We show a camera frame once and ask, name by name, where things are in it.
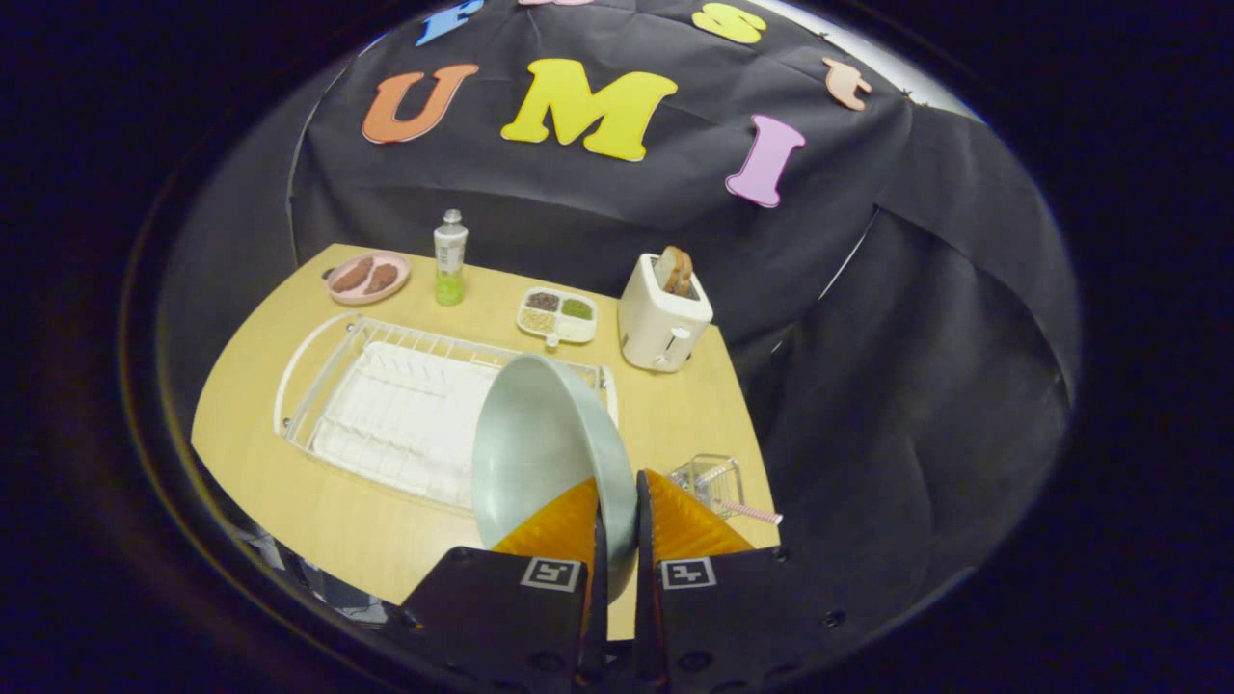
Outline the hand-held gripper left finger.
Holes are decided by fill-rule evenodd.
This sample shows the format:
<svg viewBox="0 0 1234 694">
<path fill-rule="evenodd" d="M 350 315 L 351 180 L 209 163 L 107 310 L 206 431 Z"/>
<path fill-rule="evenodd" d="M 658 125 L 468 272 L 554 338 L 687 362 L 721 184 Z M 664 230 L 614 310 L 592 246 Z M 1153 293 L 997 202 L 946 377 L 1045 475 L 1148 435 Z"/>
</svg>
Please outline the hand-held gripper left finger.
<svg viewBox="0 0 1234 694">
<path fill-rule="evenodd" d="M 387 603 L 384 635 L 479 692 L 581 692 L 603 671 L 607 550 L 598 483 L 582 480 L 495 550 L 449 550 Z"/>
</svg>

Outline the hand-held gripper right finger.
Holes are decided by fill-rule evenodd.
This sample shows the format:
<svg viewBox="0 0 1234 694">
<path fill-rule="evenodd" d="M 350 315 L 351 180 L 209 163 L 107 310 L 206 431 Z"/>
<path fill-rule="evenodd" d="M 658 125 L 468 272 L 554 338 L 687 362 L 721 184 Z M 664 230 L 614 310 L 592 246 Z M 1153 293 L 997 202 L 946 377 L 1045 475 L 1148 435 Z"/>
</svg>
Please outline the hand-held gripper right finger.
<svg viewBox="0 0 1234 694">
<path fill-rule="evenodd" d="M 812 580 L 797 552 L 661 561 L 647 470 L 636 491 L 636 693 L 775 692 L 855 645 L 854 614 Z"/>
</svg>

